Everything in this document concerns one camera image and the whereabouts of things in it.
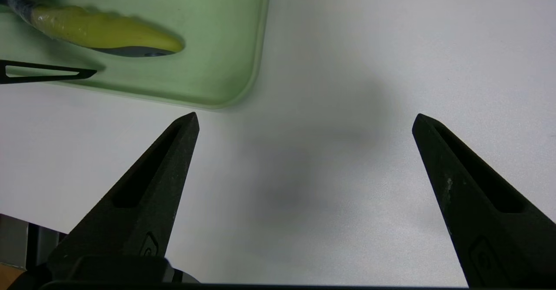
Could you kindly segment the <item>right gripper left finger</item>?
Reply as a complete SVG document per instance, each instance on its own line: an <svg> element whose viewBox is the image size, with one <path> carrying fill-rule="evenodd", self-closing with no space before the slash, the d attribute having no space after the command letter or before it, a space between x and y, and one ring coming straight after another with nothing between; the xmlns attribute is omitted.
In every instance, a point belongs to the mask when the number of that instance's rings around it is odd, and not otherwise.
<svg viewBox="0 0 556 290"><path fill-rule="evenodd" d="M191 112L173 121L48 258L69 266L85 256L163 256L200 125Z"/></svg>

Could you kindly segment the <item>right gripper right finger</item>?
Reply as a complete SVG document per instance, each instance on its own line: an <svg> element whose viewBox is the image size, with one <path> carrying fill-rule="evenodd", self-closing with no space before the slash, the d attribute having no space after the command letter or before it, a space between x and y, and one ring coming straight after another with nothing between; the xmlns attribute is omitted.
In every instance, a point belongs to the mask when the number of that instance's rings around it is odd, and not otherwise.
<svg viewBox="0 0 556 290"><path fill-rule="evenodd" d="M554 288L554 221L438 120L412 134L468 286Z"/></svg>

